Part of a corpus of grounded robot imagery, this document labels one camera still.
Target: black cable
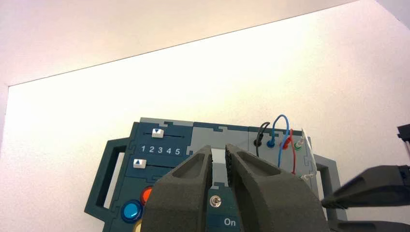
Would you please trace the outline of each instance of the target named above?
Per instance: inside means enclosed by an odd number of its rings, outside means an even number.
[[[259,157],[259,146],[262,144],[262,139],[264,137],[264,131],[265,129],[269,126],[270,122],[264,122],[262,125],[259,127],[258,133],[256,134],[256,139],[253,141],[253,144],[256,147],[256,156]]]

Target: blue button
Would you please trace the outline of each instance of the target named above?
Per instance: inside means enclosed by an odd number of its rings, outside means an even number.
[[[125,202],[121,208],[121,217],[127,223],[135,223],[142,216],[142,205],[137,200]]]
[[[138,207],[134,203],[129,203],[124,207],[124,216],[128,219],[134,219],[138,214]]]

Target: printed numbers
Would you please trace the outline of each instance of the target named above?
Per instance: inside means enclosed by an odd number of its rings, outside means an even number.
[[[182,150],[181,148],[141,145],[141,152],[151,153],[151,154],[181,156],[182,154],[181,150]]]

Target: blue cable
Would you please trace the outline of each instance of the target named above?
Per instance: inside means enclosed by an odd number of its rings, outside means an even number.
[[[283,117],[286,121],[286,133],[285,136],[283,137],[282,140],[282,145],[280,146],[279,149],[279,156],[278,156],[278,167],[280,167],[280,162],[282,161],[282,150],[283,150],[283,146],[285,145],[286,139],[289,137],[289,121],[288,118],[285,115],[279,115],[275,121],[273,122],[273,126],[272,126],[272,139],[269,140],[266,145],[270,148],[275,146],[275,124],[276,122],[279,120],[280,117]]]

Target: red button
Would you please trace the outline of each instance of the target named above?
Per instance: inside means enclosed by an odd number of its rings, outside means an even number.
[[[152,186],[148,186],[144,190],[142,190],[141,197],[140,197],[142,205],[145,205],[146,202],[148,201],[148,198],[151,195],[151,191],[152,191]]]

